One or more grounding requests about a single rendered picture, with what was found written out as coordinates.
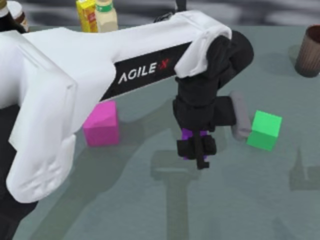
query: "green block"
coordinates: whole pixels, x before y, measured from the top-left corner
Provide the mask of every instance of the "green block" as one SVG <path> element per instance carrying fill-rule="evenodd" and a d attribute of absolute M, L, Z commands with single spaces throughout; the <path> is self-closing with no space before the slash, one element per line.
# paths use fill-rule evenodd
<path fill-rule="evenodd" d="M 271 151 L 275 146 L 281 127 L 282 117 L 263 111 L 256 111 L 252 132 L 246 143 L 252 147 Z"/>

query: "yellow package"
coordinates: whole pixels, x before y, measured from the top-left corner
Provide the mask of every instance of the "yellow package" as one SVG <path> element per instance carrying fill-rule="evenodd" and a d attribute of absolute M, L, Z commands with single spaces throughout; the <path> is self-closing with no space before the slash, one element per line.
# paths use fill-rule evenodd
<path fill-rule="evenodd" d="M 82 31 L 85 33 L 97 33 L 96 21 L 96 1 L 95 0 L 77 0 L 76 9 L 81 22 Z"/>

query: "gray tabletop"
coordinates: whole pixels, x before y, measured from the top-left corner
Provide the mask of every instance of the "gray tabletop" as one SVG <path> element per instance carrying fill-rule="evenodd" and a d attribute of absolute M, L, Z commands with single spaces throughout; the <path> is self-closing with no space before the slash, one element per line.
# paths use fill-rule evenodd
<path fill-rule="evenodd" d="M 272 152 L 213 134 L 210 169 L 177 157 L 171 78 L 116 99 L 121 143 L 86 147 L 73 172 L 18 229 L 15 240 L 320 239 L 320 82 L 293 61 L 305 27 L 242 26 L 253 64 L 220 91 L 244 93 L 249 112 L 283 117 Z"/>

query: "cup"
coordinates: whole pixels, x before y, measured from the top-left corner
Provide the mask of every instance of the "cup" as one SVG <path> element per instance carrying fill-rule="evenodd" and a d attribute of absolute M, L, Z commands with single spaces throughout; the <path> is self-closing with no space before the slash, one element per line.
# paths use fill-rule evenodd
<path fill-rule="evenodd" d="M 294 68 L 306 78 L 314 78 L 319 75 L 320 25 L 312 25 L 306 29 Z"/>

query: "magenta block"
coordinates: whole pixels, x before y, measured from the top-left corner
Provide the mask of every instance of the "magenta block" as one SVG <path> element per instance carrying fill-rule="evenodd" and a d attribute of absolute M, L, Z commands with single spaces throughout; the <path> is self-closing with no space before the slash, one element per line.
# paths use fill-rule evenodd
<path fill-rule="evenodd" d="M 119 143 L 119 125 L 115 101 L 105 101 L 95 106 L 83 124 L 86 143 L 90 147 Z"/>
<path fill-rule="evenodd" d="M 207 134 L 208 134 L 207 131 L 200 131 L 200 136 L 205 136 Z M 181 137 L 182 140 L 187 140 L 193 136 L 194 136 L 194 134 L 192 133 L 192 131 L 185 129 L 185 128 L 182 128 L 182 137 Z"/>

